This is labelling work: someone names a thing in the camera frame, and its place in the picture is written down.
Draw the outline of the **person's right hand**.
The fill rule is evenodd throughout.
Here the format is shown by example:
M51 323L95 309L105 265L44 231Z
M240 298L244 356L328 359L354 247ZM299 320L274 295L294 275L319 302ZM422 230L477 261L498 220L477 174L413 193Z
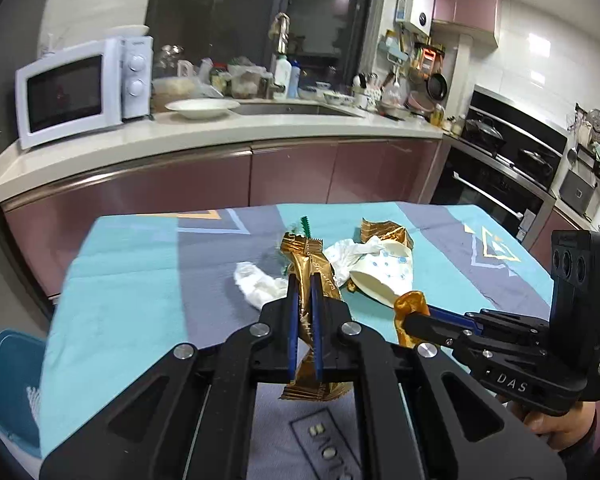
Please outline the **person's right hand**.
M550 416L541 412L530 411L523 405L496 397L501 404L517 417L530 431L541 436L554 451L563 451L581 441L594 425L596 404L578 402L562 416Z

